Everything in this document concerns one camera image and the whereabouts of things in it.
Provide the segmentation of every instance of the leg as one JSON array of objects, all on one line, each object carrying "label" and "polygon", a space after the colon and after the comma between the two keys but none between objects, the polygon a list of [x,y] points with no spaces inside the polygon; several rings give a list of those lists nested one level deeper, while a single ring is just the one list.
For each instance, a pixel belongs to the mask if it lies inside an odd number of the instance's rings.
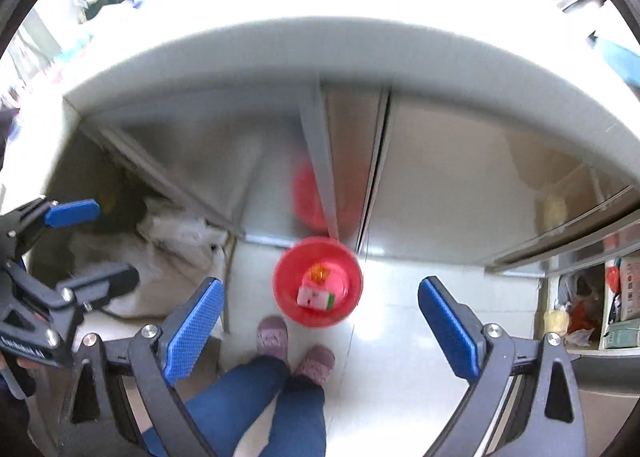
[{"label": "leg", "polygon": [[[185,403],[218,457],[232,457],[240,438],[286,383],[287,342],[283,319],[264,319],[258,326],[258,357],[232,369]],[[146,431],[144,439],[149,452],[166,456],[154,429]]]},{"label": "leg", "polygon": [[333,353],[316,346],[290,377],[278,398],[269,443],[260,457],[324,457],[324,385],[335,364]]}]

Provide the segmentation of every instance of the blue gripper pad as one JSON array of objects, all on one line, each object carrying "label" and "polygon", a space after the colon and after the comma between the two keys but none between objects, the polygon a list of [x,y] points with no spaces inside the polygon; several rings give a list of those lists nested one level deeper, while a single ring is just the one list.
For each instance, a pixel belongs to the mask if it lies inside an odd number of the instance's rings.
[{"label": "blue gripper pad", "polygon": [[225,288],[220,280],[212,280],[167,345],[164,379],[171,386],[191,374],[224,306]]},{"label": "blue gripper pad", "polygon": [[420,282],[418,306],[453,373],[470,384],[476,382],[485,347],[480,320],[456,302],[436,277]]},{"label": "blue gripper pad", "polygon": [[99,216],[98,202],[87,199],[53,206],[44,215],[44,223],[51,228],[66,228],[81,222],[90,222]]}]

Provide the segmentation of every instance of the blue jeans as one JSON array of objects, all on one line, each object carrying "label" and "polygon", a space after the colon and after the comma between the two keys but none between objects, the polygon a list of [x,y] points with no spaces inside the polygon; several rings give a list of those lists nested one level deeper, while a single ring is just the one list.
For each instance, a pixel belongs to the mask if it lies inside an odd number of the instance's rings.
[{"label": "blue jeans", "polygon": [[[240,438],[280,390],[269,443],[260,457],[324,457],[324,390],[306,376],[290,376],[278,358],[260,356],[237,366],[185,406],[218,457],[232,457]],[[166,457],[153,428],[143,437],[150,453]]]}]

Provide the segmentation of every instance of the bolt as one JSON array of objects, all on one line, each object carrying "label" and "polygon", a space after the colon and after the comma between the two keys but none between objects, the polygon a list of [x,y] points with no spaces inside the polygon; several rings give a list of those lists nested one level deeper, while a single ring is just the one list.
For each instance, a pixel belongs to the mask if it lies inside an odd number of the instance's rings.
[{"label": "bolt", "polygon": [[62,299],[63,299],[65,302],[72,302],[72,301],[74,300],[74,298],[76,297],[76,295],[74,294],[74,292],[73,292],[71,289],[69,289],[68,287],[65,287],[65,288],[62,290],[62,293],[61,293],[61,294],[62,294]]},{"label": "bolt", "polygon": [[546,341],[549,342],[550,345],[554,347],[558,347],[559,344],[562,343],[560,336],[558,336],[555,332],[549,332],[546,334]]},{"label": "bolt", "polygon": [[98,336],[95,333],[90,332],[89,334],[87,334],[87,336],[82,338],[82,345],[86,345],[87,347],[93,347],[95,345],[95,342],[97,341],[98,341]]},{"label": "bolt", "polygon": [[158,334],[158,327],[152,324],[145,325],[142,329],[140,329],[143,338],[155,338],[156,334]]},{"label": "bolt", "polygon": [[53,329],[47,329],[47,343],[49,344],[49,347],[55,349],[60,345],[60,335]]},{"label": "bolt", "polygon": [[484,332],[489,338],[499,338],[502,336],[502,327],[497,323],[487,323],[487,325],[484,326]]}]

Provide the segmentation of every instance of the pink slipper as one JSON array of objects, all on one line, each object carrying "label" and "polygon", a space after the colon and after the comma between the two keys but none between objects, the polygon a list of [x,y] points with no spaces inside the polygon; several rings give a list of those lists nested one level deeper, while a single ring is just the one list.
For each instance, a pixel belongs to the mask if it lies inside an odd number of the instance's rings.
[{"label": "pink slipper", "polygon": [[269,316],[258,325],[258,355],[272,356],[287,363],[289,335],[280,316]]},{"label": "pink slipper", "polygon": [[324,385],[331,377],[334,369],[335,356],[324,345],[316,345],[306,353],[305,359],[296,369],[296,376],[306,376],[316,385]]}]

